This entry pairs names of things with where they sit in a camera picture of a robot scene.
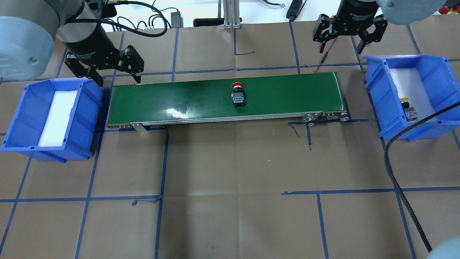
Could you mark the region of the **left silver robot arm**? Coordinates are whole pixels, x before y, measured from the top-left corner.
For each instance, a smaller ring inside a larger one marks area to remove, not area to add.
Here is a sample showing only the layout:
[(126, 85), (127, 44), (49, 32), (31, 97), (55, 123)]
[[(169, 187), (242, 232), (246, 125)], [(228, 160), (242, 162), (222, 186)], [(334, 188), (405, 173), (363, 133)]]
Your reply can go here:
[(67, 48), (64, 64), (77, 78), (104, 81), (99, 70), (130, 74), (137, 83), (144, 60), (129, 45), (117, 49), (103, 21), (116, 15), (117, 0), (2, 0), (0, 17), (1, 78), (28, 81), (43, 75), (55, 40)]

